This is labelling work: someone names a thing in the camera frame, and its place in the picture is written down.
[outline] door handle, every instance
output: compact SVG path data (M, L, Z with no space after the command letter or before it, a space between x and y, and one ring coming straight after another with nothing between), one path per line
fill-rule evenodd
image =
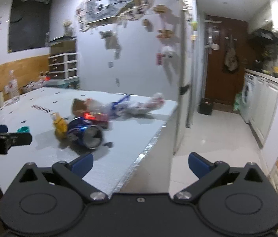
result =
M179 88L179 94L184 95L188 91L189 88L190 88L190 84L187 84L184 87L180 87Z

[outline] red light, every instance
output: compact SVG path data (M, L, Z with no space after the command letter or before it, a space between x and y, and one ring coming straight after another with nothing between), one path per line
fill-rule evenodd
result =
M84 113L84 118L88 120L95 120L95 117L92 116L90 113Z

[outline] screw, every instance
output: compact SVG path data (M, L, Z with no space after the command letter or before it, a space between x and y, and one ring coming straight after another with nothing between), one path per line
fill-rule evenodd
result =
M106 198L105 193L101 191L95 191L90 194L92 200L103 200Z
M188 200L191 197L192 197L192 195L188 191L180 191L179 193L176 194L176 198L178 198L180 200Z
M145 201L146 201L146 199L143 197L137 198L137 202L145 202Z

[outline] crushed can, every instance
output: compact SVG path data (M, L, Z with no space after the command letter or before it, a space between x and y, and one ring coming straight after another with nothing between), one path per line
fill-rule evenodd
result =
M83 117L75 118L67 125L67 136L89 149L97 149L104 139L102 128Z

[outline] white table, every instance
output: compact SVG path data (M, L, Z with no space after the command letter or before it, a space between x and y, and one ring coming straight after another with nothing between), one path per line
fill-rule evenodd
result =
M9 132L29 126L33 136L30 145L12 147L8 155L0 155L2 193L5 193L26 162L50 167L57 161L70 162L87 151L86 148L72 146L68 140L60 142L55 137L50 116L52 112L59 112L66 118L72 116L71 104L74 98L93 98L108 103L122 96L43 87L21 95L19 102L0 109L0 124L6 124ZM131 96L131 100L145 102L148 97ZM37 110L32 105L52 112ZM122 188L127 192L167 191L175 142L176 107L175 101L166 100L163 108L152 111L146 117L111 121L110 130L104 132L104 137L105 141L112 141L114 145L112 148L100 147L93 152L94 166L83 179L108 195Z

